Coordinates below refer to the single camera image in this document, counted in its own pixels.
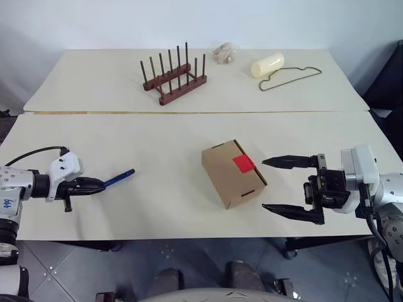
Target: white wall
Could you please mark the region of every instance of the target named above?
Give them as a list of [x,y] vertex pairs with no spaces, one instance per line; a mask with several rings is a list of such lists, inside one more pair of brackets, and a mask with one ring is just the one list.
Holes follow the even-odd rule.
[[402,0],[0,0],[0,103],[14,110],[65,48],[329,48],[363,92],[403,39]]

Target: blue pen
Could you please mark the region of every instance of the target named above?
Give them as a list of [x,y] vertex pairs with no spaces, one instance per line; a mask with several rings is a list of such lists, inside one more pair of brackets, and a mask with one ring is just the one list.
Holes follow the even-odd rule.
[[134,169],[130,169],[127,172],[124,172],[122,174],[119,174],[119,175],[115,176],[114,178],[110,179],[109,181],[105,181],[103,183],[103,185],[104,185],[104,187],[109,187],[109,186],[111,186],[112,184],[114,184],[114,183],[116,183],[118,181],[121,181],[121,180],[123,180],[125,178],[128,178],[129,176],[134,174],[134,172],[135,172]]

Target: tile floor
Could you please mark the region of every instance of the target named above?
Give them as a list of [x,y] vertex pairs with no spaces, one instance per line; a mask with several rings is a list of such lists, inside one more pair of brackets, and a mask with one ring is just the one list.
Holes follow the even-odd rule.
[[215,238],[123,242],[118,252],[54,242],[19,242],[20,265],[30,273],[35,302],[88,302],[105,291],[145,298],[154,276],[176,267],[186,288],[222,284],[228,261],[243,260],[269,289],[273,276],[290,278],[306,301],[386,301],[375,280],[364,242],[343,242],[300,250],[293,260],[279,253],[281,239]]

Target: red square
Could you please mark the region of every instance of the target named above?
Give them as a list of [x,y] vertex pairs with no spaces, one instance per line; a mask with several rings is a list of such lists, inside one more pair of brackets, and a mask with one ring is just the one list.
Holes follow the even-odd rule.
[[256,168],[253,161],[246,154],[234,157],[232,160],[242,173],[252,171],[254,168]]

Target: white table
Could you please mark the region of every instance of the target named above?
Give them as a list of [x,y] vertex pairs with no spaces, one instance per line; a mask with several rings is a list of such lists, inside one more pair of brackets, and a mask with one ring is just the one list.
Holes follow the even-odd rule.
[[[268,181],[256,199],[226,210],[201,165],[202,150],[236,138]],[[82,159],[85,176],[107,180],[136,173],[105,192],[62,201],[24,203],[21,240],[122,240],[190,237],[304,237],[361,235],[354,214],[325,210],[326,224],[287,220],[262,203],[304,205],[303,183],[313,169],[275,169],[268,157],[325,153],[340,168],[340,150],[372,146],[381,173],[403,163],[367,112],[217,115],[22,115],[0,146],[5,163],[49,145],[65,145]],[[56,151],[15,164],[45,172]]]
[[[286,67],[313,66],[323,73],[315,77],[261,92],[249,68],[255,60],[276,51],[285,56]],[[347,78],[327,50],[239,50],[230,65],[218,65],[211,50],[189,49],[190,63],[198,57],[198,74],[202,54],[207,54],[207,83],[166,106],[158,104],[156,91],[143,90],[140,68],[143,60],[147,78],[152,78],[149,56],[153,56],[156,73],[160,73],[158,53],[167,50],[66,50],[35,95],[26,111],[134,111],[134,112],[282,112],[282,111],[365,111],[368,106],[351,87]],[[172,52],[174,67],[176,51]],[[181,50],[181,63],[184,63]],[[273,76],[276,85],[312,71],[281,70]]]

